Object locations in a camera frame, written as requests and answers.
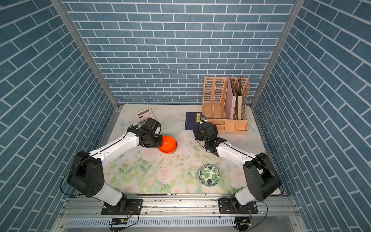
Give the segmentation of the orange bowl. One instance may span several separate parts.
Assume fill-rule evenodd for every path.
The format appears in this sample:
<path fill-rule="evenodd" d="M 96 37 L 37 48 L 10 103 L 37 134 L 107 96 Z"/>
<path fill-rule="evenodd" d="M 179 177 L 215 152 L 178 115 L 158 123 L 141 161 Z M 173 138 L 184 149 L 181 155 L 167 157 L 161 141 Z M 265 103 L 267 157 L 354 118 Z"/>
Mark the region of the orange bowl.
<path fill-rule="evenodd" d="M 159 149 L 161 153 L 172 154 L 176 151 L 178 146 L 177 141 L 171 136 L 163 136 L 162 146 Z"/>

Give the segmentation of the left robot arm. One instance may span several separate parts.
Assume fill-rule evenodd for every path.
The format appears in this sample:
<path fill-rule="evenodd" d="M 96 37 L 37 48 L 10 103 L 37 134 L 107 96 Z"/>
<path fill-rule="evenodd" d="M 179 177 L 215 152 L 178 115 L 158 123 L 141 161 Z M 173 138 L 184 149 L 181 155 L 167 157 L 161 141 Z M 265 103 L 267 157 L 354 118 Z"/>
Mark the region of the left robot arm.
<path fill-rule="evenodd" d="M 66 181 L 88 198 L 125 209 L 127 196 L 105 181 L 104 169 L 132 148 L 160 148 L 162 143 L 163 136 L 145 126 L 132 125 L 123 136 L 111 143 L 90 152 L 78 152 L 66 175 Z"/>

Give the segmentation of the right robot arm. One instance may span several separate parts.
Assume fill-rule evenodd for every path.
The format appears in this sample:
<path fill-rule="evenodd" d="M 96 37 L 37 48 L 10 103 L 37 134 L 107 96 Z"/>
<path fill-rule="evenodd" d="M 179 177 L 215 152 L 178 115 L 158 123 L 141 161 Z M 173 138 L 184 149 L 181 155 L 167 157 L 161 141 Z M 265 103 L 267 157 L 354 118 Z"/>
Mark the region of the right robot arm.
<path fill-rule="evenodd" d="M 193 133 L 196 141 L 204 142 L 208 153 L 242 167 L 246 185 L 231 197 L 231 206 L 235 210 L 254 201 L 262 202 L 281 187 L 282 180 L 267 154 L 253 154 L 231 145 L 218 136 L 216 125 L 208 121 L 198 123 Z"/>

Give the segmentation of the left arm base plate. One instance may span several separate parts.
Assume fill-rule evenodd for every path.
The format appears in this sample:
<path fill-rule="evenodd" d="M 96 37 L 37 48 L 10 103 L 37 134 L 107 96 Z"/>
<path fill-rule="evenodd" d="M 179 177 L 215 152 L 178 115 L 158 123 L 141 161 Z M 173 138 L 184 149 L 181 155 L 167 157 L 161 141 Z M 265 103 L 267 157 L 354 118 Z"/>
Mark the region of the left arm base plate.
<path fill-rule="evenodd" d="M 120 200 L 115 206 L 104 203 L 102 215 L 125 215 L 125 214 L 141 214 L 143 199 L 124 199 Z"/>

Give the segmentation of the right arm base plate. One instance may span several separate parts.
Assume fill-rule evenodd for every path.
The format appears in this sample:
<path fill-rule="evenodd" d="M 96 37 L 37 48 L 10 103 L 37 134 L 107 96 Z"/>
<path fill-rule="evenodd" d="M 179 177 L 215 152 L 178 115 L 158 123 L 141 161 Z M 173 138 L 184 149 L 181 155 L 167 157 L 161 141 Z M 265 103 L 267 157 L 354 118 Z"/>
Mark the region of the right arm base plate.
<path fill-rule="evenodd" d="M 258 209 L 255 201 L 246 205 L 241 205 L 236 199 L 219 198 L 218 201 L 219 213 L 224 214 L 257 214 Z"/>

